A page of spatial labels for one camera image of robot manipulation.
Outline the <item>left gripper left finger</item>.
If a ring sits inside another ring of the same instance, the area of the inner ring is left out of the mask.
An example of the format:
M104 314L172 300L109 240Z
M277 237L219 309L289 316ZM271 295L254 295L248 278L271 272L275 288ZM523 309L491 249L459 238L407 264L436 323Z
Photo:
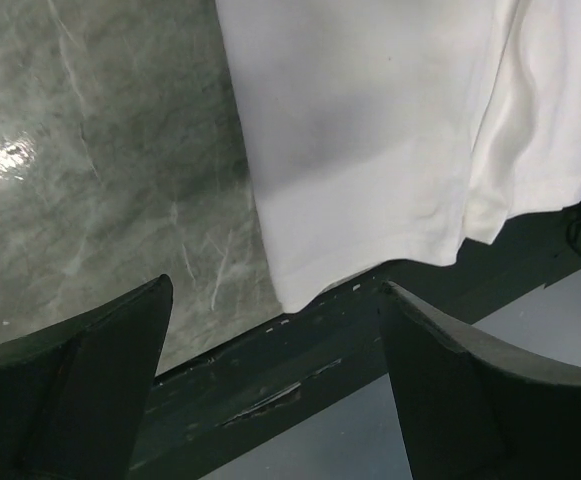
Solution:
M0 479L124 479L173 304L161 275L0 344Z

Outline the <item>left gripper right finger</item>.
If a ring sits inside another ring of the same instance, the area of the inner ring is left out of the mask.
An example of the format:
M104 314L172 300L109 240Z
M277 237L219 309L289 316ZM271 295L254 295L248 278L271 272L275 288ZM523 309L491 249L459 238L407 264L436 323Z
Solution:
M581 367L516 347L387 283L378 313L416 479L581 479Z

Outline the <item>white polo shirt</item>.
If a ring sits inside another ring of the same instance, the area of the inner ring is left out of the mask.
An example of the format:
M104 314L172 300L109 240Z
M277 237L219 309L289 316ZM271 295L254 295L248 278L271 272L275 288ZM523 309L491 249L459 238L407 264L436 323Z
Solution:
M220 1L274 291L581 200L581 1Z

